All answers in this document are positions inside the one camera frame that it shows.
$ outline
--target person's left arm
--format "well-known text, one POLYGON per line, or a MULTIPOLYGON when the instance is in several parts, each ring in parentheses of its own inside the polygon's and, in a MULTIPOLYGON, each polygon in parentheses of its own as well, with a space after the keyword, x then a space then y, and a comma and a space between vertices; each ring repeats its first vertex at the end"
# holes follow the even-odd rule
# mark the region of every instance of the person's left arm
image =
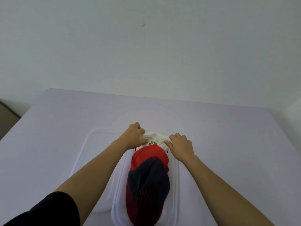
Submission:
POLYGON ((148 140, 140 140, 144 132, 139 123, 131 124, 117 140, 55 190, 73 198, 81 225, 98 202, 114 168, 126 150, 148 142, 148 140))

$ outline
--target cap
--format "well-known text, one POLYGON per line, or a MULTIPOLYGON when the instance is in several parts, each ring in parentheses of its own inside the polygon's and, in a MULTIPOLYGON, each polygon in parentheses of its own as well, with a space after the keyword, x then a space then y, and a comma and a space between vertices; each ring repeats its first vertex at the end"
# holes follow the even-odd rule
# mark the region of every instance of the cap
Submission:
POLYGON ((168 156, 153 144, 132 156, 126 183, 126 210, 134 226, 153 226, 169 192, 168 156))

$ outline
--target black sleeve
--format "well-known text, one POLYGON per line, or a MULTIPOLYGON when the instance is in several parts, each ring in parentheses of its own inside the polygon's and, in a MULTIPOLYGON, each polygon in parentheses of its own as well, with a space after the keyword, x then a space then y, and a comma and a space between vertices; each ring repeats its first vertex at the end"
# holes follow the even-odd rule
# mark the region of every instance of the black sleeve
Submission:
POLYGON ((77 206, 68 194, 53 192, 28 212, 10 220, 4 226, 70 225, 80 226, 77 206))

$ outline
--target clear plastic container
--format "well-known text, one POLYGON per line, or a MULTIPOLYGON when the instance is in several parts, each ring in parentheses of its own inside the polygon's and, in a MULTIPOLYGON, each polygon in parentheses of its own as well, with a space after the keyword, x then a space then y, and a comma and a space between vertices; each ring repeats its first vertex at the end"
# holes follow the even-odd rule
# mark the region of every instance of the clear plastic container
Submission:
MULTIPOLYGON (((111 129, 97 129, 89 133, 81 151, 79 152, 73 169, 70 173, 72 176, 80 168, 86 165, 95 156, 107 148, 114 140, 116 140, 123 132, 111 129)), ((102 196, 92 210, 93 213, 105 212, 111 209, 117 182, 122 171, 125 154, 119 160, 115 167, 102 196)))
MULTIPOLYGON (((126 181, 131 168, 131 159, 135 150, 128 150, 125 154, 122 171, 118 178, 118 185, 115 191, 112 205, 112 220, 116 226, 133 225, 126 211, 126 181)), ((157 226, 175 226, 178 221, 179 213, 179 162, 174 158, 171 152, 168 152, 169 158, 169 181, 170 190, 164 202, 162 214, 157 226)))

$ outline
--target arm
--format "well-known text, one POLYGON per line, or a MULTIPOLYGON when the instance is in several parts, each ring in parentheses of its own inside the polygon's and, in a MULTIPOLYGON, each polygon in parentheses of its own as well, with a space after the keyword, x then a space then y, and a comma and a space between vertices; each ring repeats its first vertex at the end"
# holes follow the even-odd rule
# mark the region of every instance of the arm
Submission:
POLYGON ((218 225, 273 225, 254 205, 201 162, 186 136, 176 133, 170 139, 173 143, 166 141, 165 144, 189 170, 218 225))
POLYGON ((139 139, 144 132, 139 123, 131 124, 117 140, 55 190, 67 193, 73 198, 81 225, 98 202, 114 168, 126 150, 148 142, 139 139))

